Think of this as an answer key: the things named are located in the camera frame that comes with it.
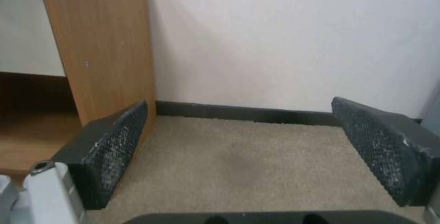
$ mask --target wooden panel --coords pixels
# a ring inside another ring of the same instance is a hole
[[[156,118],[146,0],[44,0],[84,125],[140,99]]]
[[[75,112],[11,112],[0,119],[0,174],[27,175],[81,130]]]
[[[65,77],[0,73],[0,174],[17,183],[82,129]]]

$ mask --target baseboard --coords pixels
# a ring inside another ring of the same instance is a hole
[[[339,126],[332,113],[292,111],[264,108],[241,108],[226,105],[203,105],[182,102],[156,101],[160,116],[201,117],[205,119],[245,120],[264,123]]]

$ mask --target beige carpet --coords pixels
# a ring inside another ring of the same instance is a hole
[[[158,212],[399,208],[337,127],[159,117],[92,223]]]

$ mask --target wood grain side panel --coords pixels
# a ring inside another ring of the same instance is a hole
[[[44,0],[81,123],[140,99],[156,119],[146,0]]]

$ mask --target white wall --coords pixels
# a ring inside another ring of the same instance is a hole
[[[43,0],[0,0],[0,71],[64,76]]]
[[[440,87],[440,0],[149,0],[157,98],[411,117]]]

